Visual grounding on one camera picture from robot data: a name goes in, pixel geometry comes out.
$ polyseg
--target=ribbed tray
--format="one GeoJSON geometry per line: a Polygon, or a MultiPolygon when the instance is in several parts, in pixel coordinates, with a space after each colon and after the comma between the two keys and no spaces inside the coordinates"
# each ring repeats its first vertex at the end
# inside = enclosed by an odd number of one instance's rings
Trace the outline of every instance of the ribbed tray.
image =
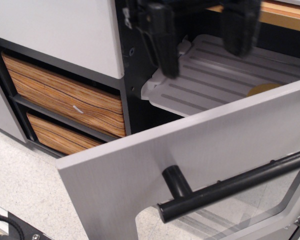
{"type": "Polygon", "coordinates": [[[142,99],[181,116],[190,116],[246,97],[260,84],[286,85],[300,80],[300,59],[254,48],[239,58],[222,39],[199,35],[179,58],[180,75],[169,79],[158,70],[142,88],[142,99]]]}

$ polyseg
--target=yellow disc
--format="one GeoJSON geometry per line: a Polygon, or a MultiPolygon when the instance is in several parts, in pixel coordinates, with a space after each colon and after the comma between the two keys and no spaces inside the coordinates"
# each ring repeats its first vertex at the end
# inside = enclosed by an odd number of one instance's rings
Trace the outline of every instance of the yellow disc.
{"type": "Polygon", "coordinates": [[[268,90],[275,89],[275,88],[278,88],[278,87],[281,87],[281,86],[282,86],[281,84],[277,84],[277,83],[261,84],[261,85],[258,85],[258,86],[255,86],[255,87],[251,88],[251,90],[248,92],[248,94],[246,96],[250,97],[250,96],[260,94],[260,93],[263,93],[263,92],[266,92],[268,90]]]}

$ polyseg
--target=drawer slot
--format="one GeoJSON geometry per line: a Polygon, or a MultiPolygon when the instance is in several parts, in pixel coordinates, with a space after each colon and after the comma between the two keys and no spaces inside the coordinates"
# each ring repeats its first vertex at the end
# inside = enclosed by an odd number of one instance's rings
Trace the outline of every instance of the drawer slot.
{"type": "Polygon", "coordinates": [[[28,112],[27,117],[38,138],[38,141],[63,154],[70,155],[102,144],[67,127],[28,112]]]}
{"type": "Polygon", "coordinates": [[[120,96],[4,52],[2,57],[17,92],[26,100],[101,133],[126,136],[120,96]]]}

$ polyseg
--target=cabinet door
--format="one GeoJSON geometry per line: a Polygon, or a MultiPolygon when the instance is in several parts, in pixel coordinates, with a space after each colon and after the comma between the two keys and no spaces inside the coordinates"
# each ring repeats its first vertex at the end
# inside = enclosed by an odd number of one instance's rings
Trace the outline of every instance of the cabinet door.
{"type": "Polygon", "coordinates": [[[4,130],[8,134],[11,134],[15,138],[26,142],[26,136],[19,125],[19,122],[12,111],[6,96],[0,88],[0,129],[4,130]]]}
{"type": "MultiPolygon", "coordinates": [[[[61,158],[57,166],[89,239],[137,240],[136,215],[172,198],[162,177],[167,167],[178,165],[196,190],[298,151],[300,81],[61,158]]],[[[211,239],[264,239],[294,226],[294,174],[283,199],[258,209],[267,216],[211,239]]]]}

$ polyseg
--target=wood grain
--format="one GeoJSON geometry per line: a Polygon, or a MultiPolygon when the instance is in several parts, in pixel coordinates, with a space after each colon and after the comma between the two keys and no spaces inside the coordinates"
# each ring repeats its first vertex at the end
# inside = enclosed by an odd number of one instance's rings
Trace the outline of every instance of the wood grain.
{"type": "MultiPolygon", "coordinates": [[[[221,5],[213,6],[208,10],[220,13],[223,7],[221,5]]],[[[300,6],[273,0],[263,1],[260,21],[300,31],[300,6]]]]}
{"type": "Polygon", "coordinates": [[[40,143],[63,154],[74,154],[102,144],[40,117],[26,114],[40,143]]]}
{"type": "Polygon", "coordinates": [[[5,53],[2,57],[17,92],[28,101],[107,135],[126,135],[119,96],[5,53]]]}

